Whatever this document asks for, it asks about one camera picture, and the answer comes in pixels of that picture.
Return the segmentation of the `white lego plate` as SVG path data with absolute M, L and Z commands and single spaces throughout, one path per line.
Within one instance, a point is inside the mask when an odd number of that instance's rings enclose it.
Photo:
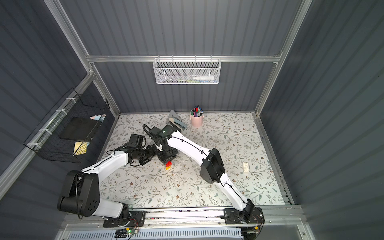
M 250 172 L 250 166 L 249 163 L 243 162 L 243 172 L 244 173 L 249 173 Z

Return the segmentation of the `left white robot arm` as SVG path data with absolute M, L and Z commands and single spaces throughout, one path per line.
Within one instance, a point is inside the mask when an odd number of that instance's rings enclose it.
M 132 134 L 127 143 L 112 150 L 112 153 L 100 162 L 80 171 L 70 171 L 59 196 L 58 210 L 76 214 L 80 219 L 90 216 L 128 218 L 127 205 L 102 199 L 100 183 L 123 166 L 134 167 L 135 160 L 139 161 L 138 166 L 148 163 L 155 153 L 151 146 L 145 147 L 145 143 L 144 136 Z

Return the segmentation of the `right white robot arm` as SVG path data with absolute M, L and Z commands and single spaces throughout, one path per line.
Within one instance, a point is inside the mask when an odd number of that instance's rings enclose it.
M 150 128 L 143 125 L 145 133 L 154 141 L 152 148 L 159 160 L 168 164 L 183 153 L 200 166 L 201 178 L 209 184 L 217 186 L 238 211 L 239 219 L 249 223 L 255 209 L 254 203 L 245 197 L 228 176 L 219 150 L 204 148 L 185 137 L 178 128 L 166 125 L 164 128 Z

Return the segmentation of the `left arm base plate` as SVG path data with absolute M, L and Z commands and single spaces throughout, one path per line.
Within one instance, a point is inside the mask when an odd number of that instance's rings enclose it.
M 145 222 L 145 211 L 129 211 L 118 218 L 104 217 L 104 228 L 133 228 L 142 227 Z

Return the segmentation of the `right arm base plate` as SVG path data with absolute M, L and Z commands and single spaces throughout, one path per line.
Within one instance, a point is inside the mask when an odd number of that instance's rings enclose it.
M 262 225 L 265 223 L 264 214 L 261 208 L 253 208 L 250 212 L 238 211 L 236 209 L 224 209 L 224 215 L 221 219 L 227 225 L 230 224 L 253 224 Z

